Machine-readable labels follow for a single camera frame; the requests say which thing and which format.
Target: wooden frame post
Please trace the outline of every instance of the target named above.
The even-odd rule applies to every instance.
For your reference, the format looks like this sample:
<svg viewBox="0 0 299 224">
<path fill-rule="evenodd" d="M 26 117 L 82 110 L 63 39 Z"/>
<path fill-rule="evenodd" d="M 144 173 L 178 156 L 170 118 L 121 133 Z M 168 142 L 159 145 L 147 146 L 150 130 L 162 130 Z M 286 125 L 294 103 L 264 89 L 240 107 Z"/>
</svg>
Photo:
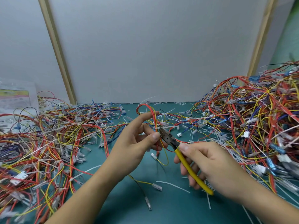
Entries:
<svg viewBox="0 0 299 224">
<path fill-rule="evenodd" d="M 65 85 L 66 92 L 68 93 L 70 103 L 75 105 L 77 99 L 70 79 L 69 71 L 65 62 L 65 58 L 62 52 L 61 44 L 59 41 L 59 37 L 54 23 L 54 18 L 51 12 L 49 1 L 48 0 L 38 0 L 38 1 L 44 16 L 44 20 L 52 42 L 52 46 L 58 62 L 58 66 Z"/>
<path fill-rule="evenodd" d="M 273 13 L 278 0 L 268 0 L 267 6 L 264 11 L 263 20 L 260 26 L 259 33 L 255 42 L 255 47 L 251 56 L 249 70 L 247 76 L 255 75 L 257 66 L 260 61 L 260 57 L 264 48 L 264 44 L 267 39 L 267 34 L 272 22 Z"/>
</svg>

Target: forearm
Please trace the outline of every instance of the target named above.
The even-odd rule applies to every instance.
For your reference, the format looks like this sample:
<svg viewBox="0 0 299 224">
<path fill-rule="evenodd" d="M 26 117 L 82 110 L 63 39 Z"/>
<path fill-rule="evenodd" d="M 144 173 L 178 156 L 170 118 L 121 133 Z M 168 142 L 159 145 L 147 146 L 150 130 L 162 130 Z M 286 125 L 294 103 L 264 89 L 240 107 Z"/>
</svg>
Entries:
<svg viewBox="0 0 299 224">
<path fill-rule="evenodd" d="M 298 209 L 260 184 L 248 190 L 241 203 L 264 223 L 293 224 L 299 220 Z"/>
<path fill-rule="evenodd" d="M 46 224 L 93 223 L 107 196 L 118 183 L 102 166 Z"/>
</svg>

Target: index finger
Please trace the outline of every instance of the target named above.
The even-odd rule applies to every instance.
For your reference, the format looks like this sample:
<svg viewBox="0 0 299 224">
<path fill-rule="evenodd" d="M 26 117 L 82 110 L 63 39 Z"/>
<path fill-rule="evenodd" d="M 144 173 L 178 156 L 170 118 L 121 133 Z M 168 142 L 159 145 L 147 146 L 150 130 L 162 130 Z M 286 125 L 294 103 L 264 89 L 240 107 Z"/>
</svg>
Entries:
<svg viewBox="0 0 299 224">
<path fill-rule="evenodd" d="M 127 127 L 125 128 L 126 132 L 135 133 L 142 125 L 142 123 L 146 120 L 152 118 L 151 112 L 146 112 L 139 115 L 136 119 L 134 119 Z"/>
</svg>

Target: green wall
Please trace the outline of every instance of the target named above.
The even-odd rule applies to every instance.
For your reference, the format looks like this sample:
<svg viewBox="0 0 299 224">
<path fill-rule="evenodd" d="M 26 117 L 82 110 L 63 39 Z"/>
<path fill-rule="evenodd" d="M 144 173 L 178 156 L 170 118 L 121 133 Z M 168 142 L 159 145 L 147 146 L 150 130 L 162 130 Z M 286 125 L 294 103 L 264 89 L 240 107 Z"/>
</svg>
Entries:
<svg viewBox="0 0 299 224">
<path fill-rule="evenodd" d="M 292 53 L 295 60 L 299 60 L 299 0 L 294 2 L 271 59 L 271 64 L 289 61 L 289 53 Z"/>
</svg>

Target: green table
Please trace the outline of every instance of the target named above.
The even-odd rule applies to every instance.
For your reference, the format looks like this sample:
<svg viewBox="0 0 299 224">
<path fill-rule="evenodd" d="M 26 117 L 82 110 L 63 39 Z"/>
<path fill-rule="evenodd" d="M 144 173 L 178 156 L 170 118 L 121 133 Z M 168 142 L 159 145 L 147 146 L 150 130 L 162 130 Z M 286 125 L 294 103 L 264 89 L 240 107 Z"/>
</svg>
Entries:
<svg viewBox="0 0 299 224">
<path fill-rule="evenodd" d="M 122 106 L 127 111 L 127 116 L 134 119 L 137 117 L 135 111 L 137 105 Z M 175 108 L 174 111 L 178 113 L 190 109 L 192 104 L 166 103 L 154 105 L 151 103 L 151 106 L 156 110 L 162 109 L 164 112 Z M 143 106 L 139 111 L 145 111 L 145 109 Z M 190 140 L 189 134 L 183 134 L 181 139 L 185 141 Z M 196 141 L 199 137 L 200 133 L 196 133 L 193 140 Z M 109 144 L 109 150 L 113 147 L 114 142 Z M 88 170 L 93 166 L 102 164 L 106 159 L 103 148 L 99 149 L 97 145 L 90 145 L 89 147 L 92 151 L 87 154 L 87 161 L 76 165 L 81 170 Z M 157 183 L 163 187 L 162 191 L 155 190 L 149 184 L 141 183 L 140 185 L 152 206 L 152 211 L 149 211 L 144 195 L 138 185 L 129 177 L 125 177 L 108 196 L 95 223 L 251 223 L 242 206 L 226 199 L 218 192 L 215 192 L 214 196 L 209 196 L 211 204 L 211 209 L 209 209 L 207 194 L 201 190 L 196 191 L 189 187 L 188 179 L 181 178 L 179 165 L 173 162 L 174 153 L 167 152 L 169 157 L 168 166 L 160 165 L 151 157 L 151 153 L 145 153 L 143 160 L 136 170 L 133 171 L 132 176 L 139 181 L 150 183 L 157 183 L 156 180 L 170 182 L 191 193 L 189 194 L 164 183 Z M 166 163 L 164 151 L 161 151 L 159 160 Z M 249 211 L 248 213 L 254 223 L 259 223 L 254 215 Z"/>
</svg>

